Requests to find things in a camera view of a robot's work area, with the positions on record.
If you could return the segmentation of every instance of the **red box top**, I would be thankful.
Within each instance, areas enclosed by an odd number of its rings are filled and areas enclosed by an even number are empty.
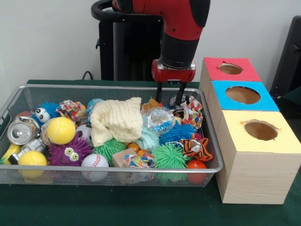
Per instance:
[[[214,81],[261,81],[248,58],[204,58]]]

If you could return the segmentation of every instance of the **red ball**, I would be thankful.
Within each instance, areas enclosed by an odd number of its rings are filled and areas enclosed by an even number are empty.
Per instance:
[[[188,169],[207,169],[206,165],[200,160],[191,160],[187,163]],[[189,173],[187,179],[192,184],[198,185],[206,179],[206,173]]]

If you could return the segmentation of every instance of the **yellow box top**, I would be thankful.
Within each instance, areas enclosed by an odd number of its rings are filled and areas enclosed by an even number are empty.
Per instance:
[[[237,152],[301,153],[299,140],[280,112],[222,112]]]

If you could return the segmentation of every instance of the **soft baseball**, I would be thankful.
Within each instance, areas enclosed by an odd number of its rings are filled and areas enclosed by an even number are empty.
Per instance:
[[[103,157],[101,154],[91,154],[88,155],[83,162],[81,163],[81,166],[84,167],[109,167],[109,163],[105,157]],[[107,175],[108,172],[97,172],[97,171],[83,171],[82,172],[83,177],[91,182],[101,181],[103,180]]]

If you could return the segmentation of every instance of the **white wall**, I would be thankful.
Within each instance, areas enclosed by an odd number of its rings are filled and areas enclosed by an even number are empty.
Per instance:
[[[96,0],[1,0],[0,105],[28,79],[100,78]],[[195,62],[203,57],[247,57],[269,89],[300,0],[212,0]]]

